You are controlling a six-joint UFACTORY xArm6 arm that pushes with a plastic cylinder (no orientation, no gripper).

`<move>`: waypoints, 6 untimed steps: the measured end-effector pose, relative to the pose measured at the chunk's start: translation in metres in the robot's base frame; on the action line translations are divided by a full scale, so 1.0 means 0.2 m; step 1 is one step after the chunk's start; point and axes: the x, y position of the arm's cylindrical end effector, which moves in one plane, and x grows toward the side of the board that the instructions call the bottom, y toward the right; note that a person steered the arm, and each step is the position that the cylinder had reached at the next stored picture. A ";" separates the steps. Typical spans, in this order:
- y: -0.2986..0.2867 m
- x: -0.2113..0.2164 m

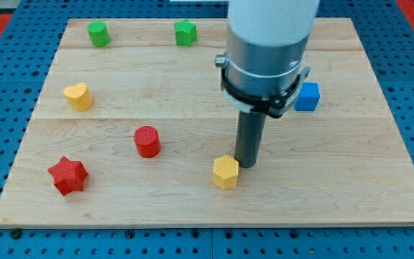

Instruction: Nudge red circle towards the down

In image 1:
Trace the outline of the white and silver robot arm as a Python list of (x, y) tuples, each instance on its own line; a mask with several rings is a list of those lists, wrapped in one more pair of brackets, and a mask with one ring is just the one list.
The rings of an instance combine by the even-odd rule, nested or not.
[(319, 0), (230, 0), (225, 79), (248, 96), (277, 96), (295, 80)]

